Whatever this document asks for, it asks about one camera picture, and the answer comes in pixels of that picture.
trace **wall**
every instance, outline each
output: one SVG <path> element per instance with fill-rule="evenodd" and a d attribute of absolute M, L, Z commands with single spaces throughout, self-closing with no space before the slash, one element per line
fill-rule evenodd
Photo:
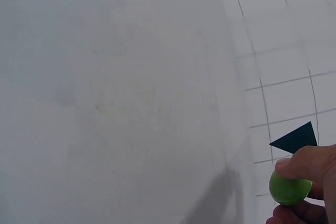
<path fill-rule="evenodd" d="M 0 5 L 1 223 L 252 222 L 221 0 Z"/>

